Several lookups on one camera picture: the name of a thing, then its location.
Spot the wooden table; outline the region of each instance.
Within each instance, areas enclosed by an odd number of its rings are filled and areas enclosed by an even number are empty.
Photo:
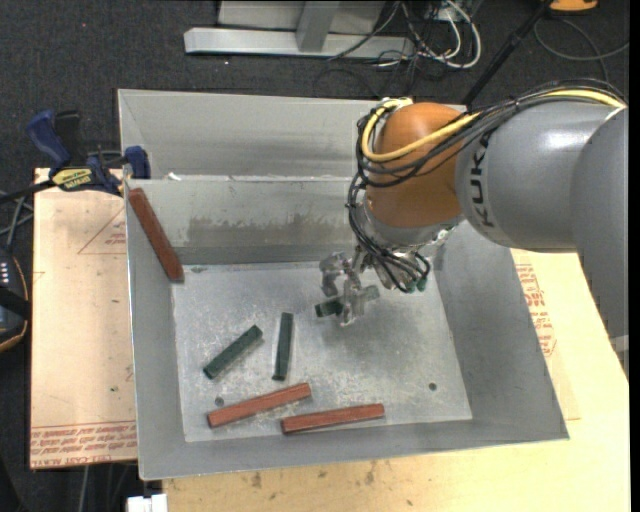
[[[547,365],[568,441],[163,482],[171,512],[627,511],[629,385],[576,255],[531,264],[555,346]]]

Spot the cardboard sheet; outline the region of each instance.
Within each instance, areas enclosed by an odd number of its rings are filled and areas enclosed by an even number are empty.
[[[34,219],[29,465],[133,460],[123,200],[51,189]]]
[[[630,510],[629,384],[578,258],[514,251],[514,260],[569,440],[172,479],[170,510]]]

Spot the gray bin floor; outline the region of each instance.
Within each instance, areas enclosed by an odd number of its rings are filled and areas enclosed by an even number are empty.
[[[384,419],[355,426],[471,419],[458,360],[435,279],[423,293],[384,289],[366,314],[341,327],[317,318],[316,262],[186,266],[172,285],[182,424],[187,442],[281,435],[278,419],[350,405],[382,402]],[[289,375],[272,380],[280,315],[294,314]],[[203,367],[253,324],[263,341],[210,380]],[[216,429],[208,412],[284,386],[308,382],[313,398]],[[354,425],[335,427],[351,428]]]

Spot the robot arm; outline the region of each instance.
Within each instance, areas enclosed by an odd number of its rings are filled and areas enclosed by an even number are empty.
[[[322,263],[325,284],[347,275],[343,324],[370,299],[359,273],[423,289],[429,260],[466,219],[507,247],[578,251],[610,334],[628,333],[628,109],[617,95],[551,87],[466,113],[389,100],[360,121],[359,135],[348,198],[355,256]]]

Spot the yellow cable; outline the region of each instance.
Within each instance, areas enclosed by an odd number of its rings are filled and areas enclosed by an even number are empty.
[[[540,96],[541,97],[569,96],[569,97],[578,97],[578,98],[588,98],[588,99],[597,101],[598,103],[603,103],[605,105],[609,105],[614,108],[626,107],[624,103],[620,102],[613,96],[610,96],[608,94],[598,92],[598,91],[587,91],[582,89],[567,89],[563,91],[553,91],[553,92],[542,93],[540,94]],[[471,121],[473,121],[476,117],[480,115],[480,112],[476,112],[475,114],[471,114],[461,119],[458,119],[457,121],[429,135],[426,135],[421,139],[418,139],[410,144],[407,144],[406,146],[400,149],[396,149],[395,151],[391,151],[389,153],[374,153],[373,151],[371,151],[369,149],[369,138],[371,137],[371,133],[373,132],[374,126],[379,121],[380,117],[385,112],[385,110],[390,107],[402,108],[404,106],[410,105],[411,103],[412,103],[411,100],[407,100],[406,98],[399,99],[399,100],[389,100],[383,103],[371,116],[371,118],[365,125],[364,130],[362,131],[362,145],[361,145],[362,154],[369,161],[380,163],[380,162],[389,162],[390,160],[401,158],[425,144],[434,143],[442,137],[447,137],[456,133],[458,130],[460,130],[467,124],[469,124]]]

